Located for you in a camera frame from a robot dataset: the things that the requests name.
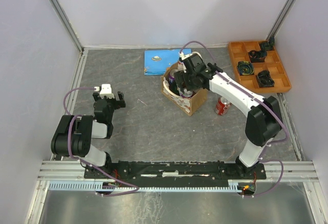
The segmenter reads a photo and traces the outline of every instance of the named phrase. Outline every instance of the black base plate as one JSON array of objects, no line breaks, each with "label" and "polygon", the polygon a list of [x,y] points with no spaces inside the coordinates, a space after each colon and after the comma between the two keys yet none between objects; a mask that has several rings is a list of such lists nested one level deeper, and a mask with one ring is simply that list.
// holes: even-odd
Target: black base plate
[{"label": "black base plate", "polygon": [[[139,187],[227,187],[228,179],[266,179],[264,165],[257,164],[240,176],[236,164],[207,162],[119,161],[112,164],[120,178]],[[85,179],[107,179],[94,168],[86,167]]]}]

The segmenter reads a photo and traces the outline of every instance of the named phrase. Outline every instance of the metal sheet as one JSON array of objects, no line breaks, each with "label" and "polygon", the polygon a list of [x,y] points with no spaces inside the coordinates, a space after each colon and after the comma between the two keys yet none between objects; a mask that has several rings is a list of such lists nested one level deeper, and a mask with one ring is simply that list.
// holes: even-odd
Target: metal sheet
[{"label": "metal sheet", "polygon": [[[261,192],[271,184],[258,184]],[[229,193],[154,193],[99,197],[48,191],[40,223],[315,223],[303,184],[281,184],[274,192],[242,199]]]}]

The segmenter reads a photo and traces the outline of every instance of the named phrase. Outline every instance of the cardboard box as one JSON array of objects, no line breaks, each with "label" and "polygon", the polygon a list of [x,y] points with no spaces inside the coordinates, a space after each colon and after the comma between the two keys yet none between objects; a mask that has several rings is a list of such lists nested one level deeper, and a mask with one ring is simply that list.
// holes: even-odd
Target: cardboard box
[{"label": "cardboard box", "polygon": [[167,71],[164,75],[161,76],[161,93],[164,94],[169,100],[175,103],[181,110],[184,111],[188,116],[191,116],[195,111],[207,100],[207,89],[199,89],[196,91],[196,94],[191,98],[182,98],[182,97],[175,97],[171,95],[165,88],[163,81],[169,81],[169,73],[172,69],[177,69],[178,63],[172,65],[172,67],[167,68]]}]

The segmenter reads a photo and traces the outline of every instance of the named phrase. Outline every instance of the metal corner post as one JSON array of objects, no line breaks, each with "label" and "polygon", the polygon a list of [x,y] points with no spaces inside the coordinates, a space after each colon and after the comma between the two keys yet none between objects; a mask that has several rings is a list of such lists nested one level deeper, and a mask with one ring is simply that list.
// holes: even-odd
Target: metal corner post
[{"label": "metal corner post", "polygon": [[276,36],[279,28],[281,27],[284,19],[286,18],[286,16],[288,15],[288,12],[290,11],[290,9],[292,8],[294,2],[296,0],[287,0],[286,3],[284,4],[284,6],[282,7],[282,10],[280,11],[273,27],[271,28],[270,32],[268,33],[268,36],[266,37],[266,39],[269,39],[271,36]]},{"label": "metal corner post", "polygon": [[79,41],[78,37],[76,36],[72,25],[70,24],[64,10],[62,9],[62,7],[60,6],[58,0],[49,0],[53,9],[56,11],[60,21],[62,22],[63,26],[65,27],[65,29],[67,30],[68,34],[70,35],[70,37],[72,38],[75,46],[77,47],[77,49],[79,50],[79,52],[83,52],[83,46],[81,44],[81,42]]}]

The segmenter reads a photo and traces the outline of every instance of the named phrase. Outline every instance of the metal rail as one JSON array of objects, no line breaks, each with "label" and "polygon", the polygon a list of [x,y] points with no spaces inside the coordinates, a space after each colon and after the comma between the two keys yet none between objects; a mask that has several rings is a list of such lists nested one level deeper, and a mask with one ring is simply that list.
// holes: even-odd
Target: metal rail
[{"label": "metal rail", "polygon": [[53,9],[57,13],[60,21],[62,22],[64,28],[67,30],[68,34],[70,35],[72,41],[74,42],[76,48],[78,49],[79,52],[83,52],[83,46],[81,42],[79,41],[78,37],[76,36],[74,29],[72,25],[70,24],[70,21],[68,20],[65,11],[62,9],[60,6],[60,3],[58,0],[49,0]]},{"label": "metal rail", "polygon": [[[319,182],[311,161],[285,161],[281,182]],[[267,179],[258,182],[274,182],[281,173],[278,162],[264,164]],[[112,179],[84,179],[84,168],[77,161],[43,161],[37,180],[102,181],[114,182]],[[230,180],[229,182],[251,182],[251,180]]]}]

